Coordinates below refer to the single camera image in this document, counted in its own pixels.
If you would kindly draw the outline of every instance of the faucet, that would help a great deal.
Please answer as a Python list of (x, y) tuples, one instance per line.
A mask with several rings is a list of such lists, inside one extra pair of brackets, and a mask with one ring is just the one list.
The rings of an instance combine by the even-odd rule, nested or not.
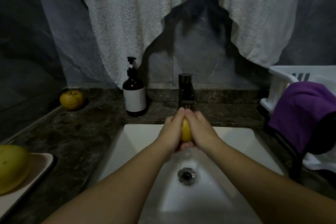
[(191, 83), (191, 77), (194, 74), (181, 73), (178, 75), (178, 107), (191, 109), (197, 102), (195, 90)]

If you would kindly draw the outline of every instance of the purple towel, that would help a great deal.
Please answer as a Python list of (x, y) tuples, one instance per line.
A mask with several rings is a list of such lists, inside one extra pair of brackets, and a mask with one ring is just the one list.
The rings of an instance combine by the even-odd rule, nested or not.
[(336, 98), (324, 85), (295, 82), (282, 94), (268, 124), (302, 153), (319, 120), (334, 111)]

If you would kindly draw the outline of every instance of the sink basin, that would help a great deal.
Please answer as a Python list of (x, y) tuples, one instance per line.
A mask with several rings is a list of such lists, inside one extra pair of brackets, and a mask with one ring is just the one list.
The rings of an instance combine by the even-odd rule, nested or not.
[[(162, 126), (126, 124), (92, 175), (89, 187), (116, 171), (151, 144), (157, 138)], [(281, 164), (252, 129), (227, 127), (214, 127), (214, 129), (230, 146), (284, 175)], [(180, 182), (178, 174), (180, 170), (185, 170), (183, 168), (194, 172), (193, 184), (190, 186)], [(215, 163), (202, 151), (193, 148), (174, 154), (171, 160), (163, 165), (144, 205), (139, 223), (262, 222)]]

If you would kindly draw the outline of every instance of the brown glass bottle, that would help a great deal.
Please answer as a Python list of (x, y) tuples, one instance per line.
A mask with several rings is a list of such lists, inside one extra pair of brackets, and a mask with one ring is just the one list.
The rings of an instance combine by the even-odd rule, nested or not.
[(127, 70), (128, 80), (123, 83), (123, 93), (126, 112), (138, 117), (146, 113), (145, 85), (138, 78), (137, 70), (133, 67), (134, 57), (127, 57), (130, 67)]

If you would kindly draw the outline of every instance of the bottle label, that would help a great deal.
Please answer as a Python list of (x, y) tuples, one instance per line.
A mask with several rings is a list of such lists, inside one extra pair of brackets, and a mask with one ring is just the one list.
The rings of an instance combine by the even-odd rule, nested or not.
[(145, 87), (140, 90), (123, 89), (123, 93), (127, 111), (139, 112), (146, 108)]

